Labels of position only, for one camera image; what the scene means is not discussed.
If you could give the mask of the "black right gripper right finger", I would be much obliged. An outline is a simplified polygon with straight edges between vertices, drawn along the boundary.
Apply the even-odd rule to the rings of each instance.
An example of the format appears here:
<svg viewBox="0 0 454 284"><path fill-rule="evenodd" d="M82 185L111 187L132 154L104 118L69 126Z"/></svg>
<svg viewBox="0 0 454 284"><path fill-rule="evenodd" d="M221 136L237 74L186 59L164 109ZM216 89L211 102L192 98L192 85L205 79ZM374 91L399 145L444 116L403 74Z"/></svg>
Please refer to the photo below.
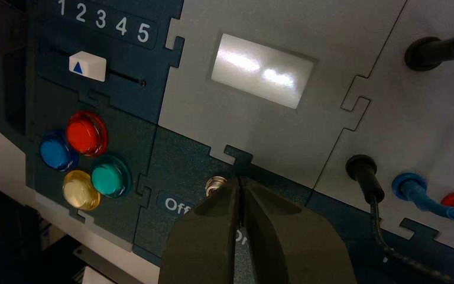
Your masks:
<svg viewBox="0 0 454 284"><path fill-rule="evenodd" d="M345 242L325 217L247 177L240 188L257 283L356 283Z"/></svg>

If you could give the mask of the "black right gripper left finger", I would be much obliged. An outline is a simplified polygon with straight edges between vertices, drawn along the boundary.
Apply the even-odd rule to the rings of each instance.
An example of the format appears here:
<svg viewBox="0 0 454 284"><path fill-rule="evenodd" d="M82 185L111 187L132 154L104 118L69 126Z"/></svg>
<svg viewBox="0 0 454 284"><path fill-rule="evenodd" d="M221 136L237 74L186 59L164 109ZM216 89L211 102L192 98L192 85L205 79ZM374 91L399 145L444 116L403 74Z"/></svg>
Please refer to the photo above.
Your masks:
<svg viewBox="0 0 454 284"><path fill-rule="evenodd" d="M233 283L239 182L226 181L176 220L161 258L159 283Z"/></svg>

